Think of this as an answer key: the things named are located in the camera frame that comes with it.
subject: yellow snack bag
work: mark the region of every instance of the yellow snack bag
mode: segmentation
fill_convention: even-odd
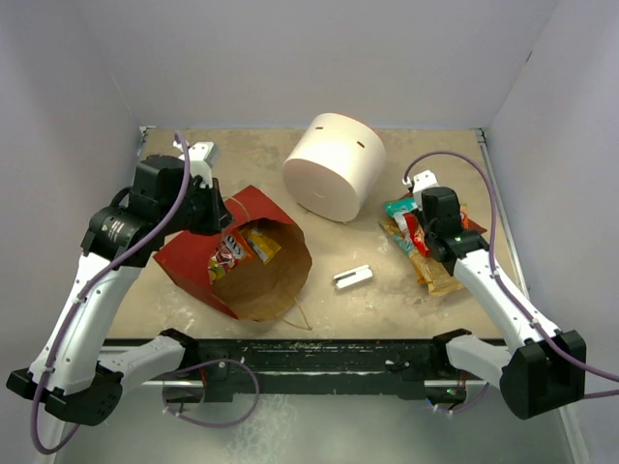
[[[281,250],[281,246],[275,240],[262,235],[257,227],[243,229],[242,235],[264,264],[269,264],[269,261]]]

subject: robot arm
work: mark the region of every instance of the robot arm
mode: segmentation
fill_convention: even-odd
[[[496,265],[489,266],[488,243],[476,231],[464,229],[456,193],[439,187],[429,172],[415,177],[415,214],[424,227],[432,257],[480,302],[503,335],[507,349],[482,342],[468,331],[435,338],[445,367],[469,371],[498,388],[521,419],[578,401],[584,396],[584,371],[561,359],[499,287],[500,277],[519,303],[535,317],[564,351],[585,361],[586,346],[576,331],[562,333],[536,309]]]
[[[111,414],[122,394],[191,360],[193,340],[173,330],[121,355],[100,359],[100,352],[120,303],[152,252],[162,247],[165,236],[181,230],[215,235],[232,222],[217,179],[211,175],[218,155],[213,143],[190,148],[192,178],[178,212],[160,234],[103,277],[82,301],[62,339],[42,396],[51,415],[62,421],[96,425]],[[170,210],[183,177],[182,158],[152,156],[141,161],[133,185],[92,216],[81,244],[83,254],[74,286],[54,331],[30,367],[11,374],[7,382],[10,390],[33,399],[43,373],[49,371],[45,362],[50,346],[79,291],[115,257],[153,230]],[[128,203],[122,206],[125,196]]]

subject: white bucket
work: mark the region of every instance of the white bucket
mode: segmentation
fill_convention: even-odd
[[[330,220],[354,219],[385,165],[385,146],[365,124],[335,113],[311,122],[283,163],[283,182],[301,206]]]

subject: table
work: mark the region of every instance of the table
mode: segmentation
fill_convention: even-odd
[[[214,141],[221,157],[214,169],[221,191],[230,196],[248,185],[261,189],[304,230],[313,259],[308,281],[298,296],[312,331],[291,327],[280,319],[262,323],[234,320],[176,287],[150,260],[123,301],[109,332],[110,338],[151,338],[175,328],[195,338],[427,338],[465,328],[479,337],[500,337],[493,323],[467,290],[431,297],[408,257],[380,228],[382,204],[405,193],[400,178],[417,156],[432,150],[462,152],[484,164],[473,130],[378,130],[387,162],[361,213],[353,221],[331,222],[305,210],[287,193],[281,166],[303,130],[184,130],[190,143]],[[141,156],[178,156],[173,130],[148,131]],[[482,226],[490,224],[489,201],[479,174],[460,159],[437,156],[419,170],[431,169],[443,186],[453,188],[469,215]],[[503,229],[497,233],[497,259],[514,278]],[[333,275],[370,264],[374,280],[361,288],[337,294]],[[298,307],[284,316],[304,325]]]

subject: gray floor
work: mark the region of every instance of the gray floor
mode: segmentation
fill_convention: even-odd
[[[250,404],[242,395],[191,415],[226,421]],[[388,396],[263,395],[249,420],[216,430],[164,414],[161,387],[142,387],[106,423],[82,427],[58,457],[65,464],[572,462],[558,414],[518,420],[496,390],[451,418],[433,414],[423,401]]]

